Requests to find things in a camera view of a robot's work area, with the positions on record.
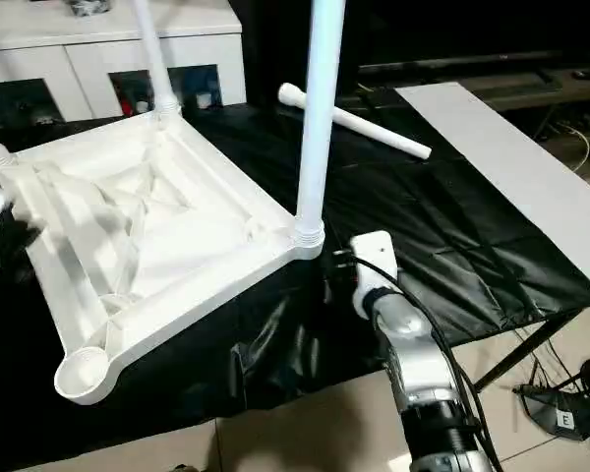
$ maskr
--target tiled floor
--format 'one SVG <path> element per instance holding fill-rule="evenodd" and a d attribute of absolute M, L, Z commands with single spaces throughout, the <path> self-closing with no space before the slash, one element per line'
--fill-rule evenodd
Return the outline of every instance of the tiled floor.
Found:
<path fill-rule="evenodd" d="M 518 342 L 510 332 L 455 353 L 477 379 Z M 590 357 L 590 310 L 560 331 L 554 345 L 566 366 L 577 371 Z M 550 377 L 563 378 L 547 349 L 536 353 Z M 550 441 L 523 415 L 510 389 L 525 383 L 530 369 L 530 360 L 522 362 L 481 394 L 505 470 L 590 471 L 590 443 Z M 184 463 L 222 472 L 403 472 L 408 471 L 406 453 L 388 382 L 376 373 L 272 411 L 248 412 L 28 470 L 164 472 Z"/>

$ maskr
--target white paper sheet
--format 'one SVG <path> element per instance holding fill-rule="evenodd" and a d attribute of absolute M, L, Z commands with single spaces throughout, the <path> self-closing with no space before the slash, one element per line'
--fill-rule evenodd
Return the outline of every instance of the white paper sheet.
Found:
<path fill-rule="evenodd" d="M 460 84 L 396 91 L 590 279 L 585 181 Z"/>

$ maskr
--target white cabinet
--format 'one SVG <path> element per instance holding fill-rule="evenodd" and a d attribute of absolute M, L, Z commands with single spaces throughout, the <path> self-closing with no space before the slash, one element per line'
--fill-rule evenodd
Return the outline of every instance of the white cabinet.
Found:
<path fill-rule="evenodd" d="M 244 103 L 245 72 L 240 34 L 166 37 L 161 40 L 169 68 L 215 65 L 223 105 Z M 137 40 L 66 46 L 94 118 L 122 114 L 109 74 L 147 68 Z"/>
<path fill-rule="evenodd" d="M 62 46 L 0 51 L 0 83 L 34 79 L 44 81 L 54 104 L 66 121 L 93 118 Z"/>
<path fill-rule="evenodd" d="M 112 5 L 77 18 L 63 0 L 0 0 L 0 83 L 43 80 L 66 121 L 121 115 L 109 75 L 147 64 L 131 2 Z M 222 104 L 245 102 L 242 27 L 228 1 L 149 5 L 168 67 L 215 67 Z"/>

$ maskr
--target black tarp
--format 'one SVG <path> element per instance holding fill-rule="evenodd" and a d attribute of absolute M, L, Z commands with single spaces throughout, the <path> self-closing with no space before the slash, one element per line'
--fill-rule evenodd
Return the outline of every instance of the black tarp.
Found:
<path fill-rule="evenodd" d="M 399 96 L 377 100 L 361 113 L 432 147 L 432 157 L 420 161 L 335 128 L 324 255 L 288 265 L 151 351 L 94 406 L 54 391 L 63 352 L 39 288 L 3 274 L 0 469 L 271 408 L 378 369 L 370 326 L 327 269 L 327 255 L 356 234 L 391 233 L 402 281 L 453 344 L 590 306 L 590 281 L 543 233 Z M 299 112 L 237 105 L 188 120 L 294 211 Z M 0 139 L 17 149 L 72 130 Z"/>

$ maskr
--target table leg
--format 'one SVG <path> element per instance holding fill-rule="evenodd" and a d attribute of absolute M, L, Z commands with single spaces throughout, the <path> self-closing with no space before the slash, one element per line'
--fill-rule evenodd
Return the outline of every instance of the table leg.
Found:
<path fill-rule="evenodd" d="M 544 322 L 538 330 L 526 338 L 518 347 L 498 362 L 488 373 L 474 383 L 476 390 L 480 393 L 489 384 L 506 374 L 513 366 L 531 354 L 536 348 L 548 341 L 553 334 L 562 329 L 568 322 L 573 320 L 580 312 L 575 311 L 559 318 Z"/>

